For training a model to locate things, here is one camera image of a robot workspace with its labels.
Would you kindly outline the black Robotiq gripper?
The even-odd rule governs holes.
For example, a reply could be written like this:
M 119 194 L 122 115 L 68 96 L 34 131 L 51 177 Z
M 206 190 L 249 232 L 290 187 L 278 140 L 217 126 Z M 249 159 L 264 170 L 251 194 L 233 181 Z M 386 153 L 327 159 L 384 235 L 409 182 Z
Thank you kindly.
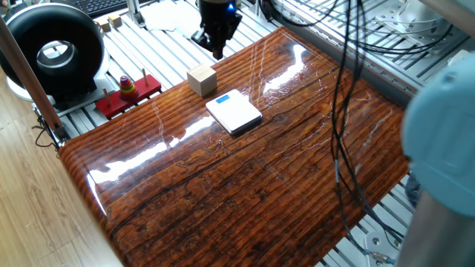
M 238 4 L 235 0 L 199 0 L 198 7 L 202 28 L 191 39 L 205 49 L 214 48 L 213 57 L 222 59 L 226 46 L 226 40 L 222 37 L 232 37 L 242 19 L 242 15 L 238 14 Z M 216 37 L 214 47 L 209 37 Z

